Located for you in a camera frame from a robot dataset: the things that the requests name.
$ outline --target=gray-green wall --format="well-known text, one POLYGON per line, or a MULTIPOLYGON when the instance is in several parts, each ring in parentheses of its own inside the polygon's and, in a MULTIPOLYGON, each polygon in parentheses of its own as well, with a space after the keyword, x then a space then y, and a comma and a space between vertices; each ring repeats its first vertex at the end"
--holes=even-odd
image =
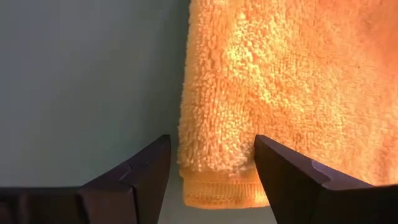
MULTIPOLYGON (((188 4, 2 1, 0 185, 80 185, 163 133, 176 147, 188 4)), ((181 195, 174 163, 159 223, 274 223, 269 208, 198 210, 181 195)))

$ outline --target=black plastic object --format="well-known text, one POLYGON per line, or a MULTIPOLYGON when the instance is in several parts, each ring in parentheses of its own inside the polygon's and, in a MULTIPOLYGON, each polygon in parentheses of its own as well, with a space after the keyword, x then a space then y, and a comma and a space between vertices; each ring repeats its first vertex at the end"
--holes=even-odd
POLYGON ((374 187, 266 136, 254 150, 277 223, 398 223, 398 185, 374 187))
POLYGON ((0 188, 1 224, 156 224, 169 178, 170 136, 81 187, 0 188))

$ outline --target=towel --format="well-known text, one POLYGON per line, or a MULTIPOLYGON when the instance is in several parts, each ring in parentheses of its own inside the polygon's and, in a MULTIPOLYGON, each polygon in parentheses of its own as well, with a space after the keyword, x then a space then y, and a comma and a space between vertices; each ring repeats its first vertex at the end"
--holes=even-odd
POLYGON ((396 0, 192 0, 185 204, 268 205, 257 134, 370 184, 397 183, 397 12, 396 0))

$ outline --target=microfiber towel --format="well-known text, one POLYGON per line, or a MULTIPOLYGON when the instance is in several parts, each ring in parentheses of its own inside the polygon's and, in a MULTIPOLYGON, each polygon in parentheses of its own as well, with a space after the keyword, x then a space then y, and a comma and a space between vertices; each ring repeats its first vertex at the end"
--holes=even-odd
POLYGON ((257 134, 370 184, 397 183, 397 12, 396 0, 192 0, 185 204, 268 205, 257 134))

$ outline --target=orange towel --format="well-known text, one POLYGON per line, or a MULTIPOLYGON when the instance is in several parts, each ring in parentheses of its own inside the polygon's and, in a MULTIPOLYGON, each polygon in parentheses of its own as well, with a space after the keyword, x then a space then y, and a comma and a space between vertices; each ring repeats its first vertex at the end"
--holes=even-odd
POLYGON ((371 184, 398 182, 397 12, 396 0, 192 0, 185 203, 268 205, 256 134, 371 184))

